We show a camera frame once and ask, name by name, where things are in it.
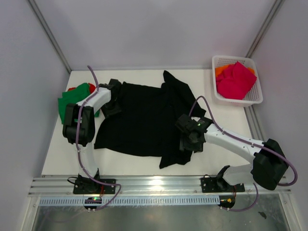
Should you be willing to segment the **black t shirt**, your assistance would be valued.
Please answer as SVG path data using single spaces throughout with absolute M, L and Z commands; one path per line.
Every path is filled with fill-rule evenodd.
M 160 157 L 160 168 L 190 162 L 192 152 L 180 150 L 176 121 L 183 115 L 203 117 L 188 84 L 163 72 L 161 87 L 124 82 L 117 102 L 121 112 L 105 119 L 97 132 L 95 149 L 134 156 Z

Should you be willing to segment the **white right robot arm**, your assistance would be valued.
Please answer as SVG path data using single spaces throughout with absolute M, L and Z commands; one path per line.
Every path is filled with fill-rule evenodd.
M 214 187 L 219 191 L 225 192 L 232 186 L 250 183 L 273 191 L 289 167 L 275 140 L 259 141 L 243 137 L 220 128 L 212 119 L 205 117 L 194 120 L 182 115 L 175 125 L 181 134 L 181 151 L 202 152 L 204 143 L 210 143 L 248 162 L 236 167 L 224 166 L 213 180 Z

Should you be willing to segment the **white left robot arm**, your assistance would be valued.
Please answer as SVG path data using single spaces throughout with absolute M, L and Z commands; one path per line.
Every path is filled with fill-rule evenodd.
M 84 188 L 90 193 L 100 190 L 99 169 L 94 160 L 92 141 L 95 135 L 95 113 L 102 111 L 105 119 L 121 112 L 117 102 L 120 81 L 111 79 L 108 84 L 98 88 L 85 99 L 66 106 L 63 123 L 63 136 L 77 149 L 79 163 L 78 178 L 84 181 Z

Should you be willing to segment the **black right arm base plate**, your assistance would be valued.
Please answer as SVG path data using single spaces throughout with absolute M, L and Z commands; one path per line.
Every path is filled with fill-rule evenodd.
M 201 189 L 203 193 L 243 193 L 245 192 L 245 187 L 243 184 L 230 185 L 228 184 L 222 176 L 210 176 L 204 175 L 200 178 Z

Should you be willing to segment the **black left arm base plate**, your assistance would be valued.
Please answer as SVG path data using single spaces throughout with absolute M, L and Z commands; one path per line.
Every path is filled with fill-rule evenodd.
M 98 184 L 89 178 L 77 178 L 74 182 L 73 194 L 115 194 L 115 179 L 101 179 L 104 184 Z

